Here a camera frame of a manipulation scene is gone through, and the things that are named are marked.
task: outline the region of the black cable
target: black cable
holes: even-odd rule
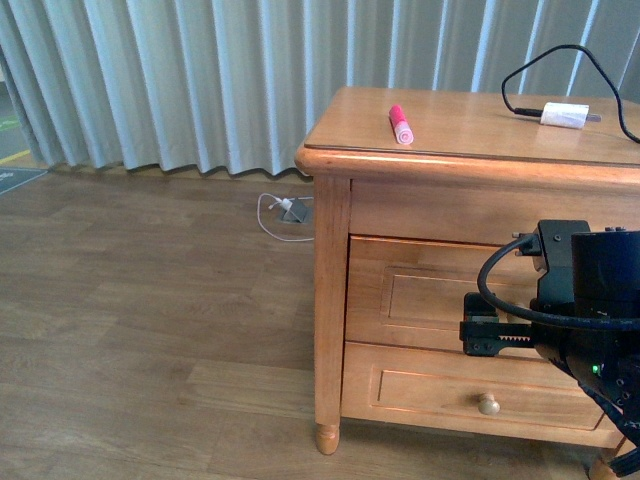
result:
[[[537,61],[542,60],[547,55],[552,54],[556,50],[579,50],[582,53],[584,53],[589,58],[589,60],[591,60],[591,63],[593,64],[593,66],[596,67],[596,70],[598,70],[600,75],[602,75],[602,78],[604,78],[605,82],[607,82],[607,85],[609,85],[609,88],[611,88],[611,91],[613,92],[613,96],[616,97],[616,102],[618,104],[618,122],[620,123],[620,128],[622,129],[622,132],[627,137],[629,137],[631,140],[633,140],[634,142],[640,143],[640,138],[636,137],[633,133],[631,133],[629,131],[629,129],[627,128],[627,125],[626,125],[626,123],[624,121],[624,112],[623,112],[622,100],[620,99],[620,93],[618,92],[618,89],[613,84],[613,82],[611,81],[609,76],[605,73],[604,69],[600,66],[600,64],[598,63],[598,61],[594,57],[593,53],[591,53],[591,51],[589,51],[589,49],[587,49],[586,47],[583,47],[582,45],[572,45],[572,44],[557,45],[557,46],[555,46],[553,48],[550,48],[546,52],[538,55],[536,58],[531,60],[529,63],[523,65],[522,67],[517,69],[515,72],[510,73],[509,75],[507,75],[507,77],[502,81],[502,99],[504,100],[504,104],[507,106],[507,108],[510,111],[512,111],[513,113],[515,113],[516,115],[525,115],[527,117],[541,117],[542,116],[542,110],[540,110],[540,109],[536,109],[536,108],[514,108],[514,107],[512,107],[511,104],[509,103],[509,100],[507,99],[507,93],[505,91],[505,87],[507,85],[507,82],[509,80],[511,80],[514,76],[516,76],[520,72],[526,70],[527,68],[529,68],[531,65],[533,65]]]
[[[515,315],[534,323],[549,325],[552,327],[578,328],[583,330],[612,330],[612,331],[633,331],[640,330],[640,318],[583,318],[568,317],[564,315],[553,315],[550,313],[536,312],[528,308],[518,307],[511,303],[499,299],[487,286],[487,277],[493,267],[508,253],[516,248],[527,245],[537,239],[534,233],[524,235],[513,242],[499,248],[480,269],[478,274],[478,291],[482,298],[493,307],[504,312]]]
[[[583,383],[578,382],[582,391],[587,394],[596,404],[602,409],[602,411],[609,417],[609,420],[620,430],[631,443],[633,443],[636,448],[627,452],[623,455],[613,458],[610,460],[609,467],[616,474],[617,477],[622,478],[627,475],[631,475],[637,471],[640,471],[640,430],[638,430],[635,426],[630,426],[629,423],[624,419],[624,416],[618,411],[616,407],[614,407],[611,402],[609,402],[606,398],[597,394],[589,387],[584,385]]]

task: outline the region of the cable plug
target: cable plug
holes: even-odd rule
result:
[[[280,206],[284,209],[285,212],[288,212],[289,210],[291,210],[291,207],[293,206],[293,202],[288,198],[283,198],[280,201]]]
[[[269,205],[269,210],[273,210],[273,207],[275,207],[276,205],[280,205],[285,212],[291,210],[293,202],[288,198],[279,198],[274,195],[271,195],[271,197],[275,200],[275,202]]]

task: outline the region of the gray curtain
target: gray curtain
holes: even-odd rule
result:
[[[0,65],[49,165],[277,174],[343,85],[498,91],[581,43],[640,102],[637,0],[0,0]],[[513,92],[610,96],[559,52]]]

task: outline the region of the turned wooden leg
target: turned wooden leg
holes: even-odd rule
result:
[[[617,476],[609,468],[608,462],[614,458],[624,455],[633,450],[635,446],[629,440],[623,440],[618,448],[612,450],[603,450],[593,465],[589,469],[589,480],[617,480]]]
[[[314,184],[316,441],[331,455],[340,437],[351,182],[318,176]]]
[[[318,425],[316,445],[320,453],[331,455],[338,448],[340,425]]]
[[[616,480],[617,478],[602,457],[596,458],[589,469],[589,480]]]

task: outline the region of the yellow floor marking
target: yellow floor marking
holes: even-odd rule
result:
[[[4,157],[0,159],[0,165],[4,165],[5,163],[9,163],[18,158],[24,157],[25,155],[29,155],[31,150],[23,150],[22,152],[14,153],[13,155],[9,155],[8,157]]]

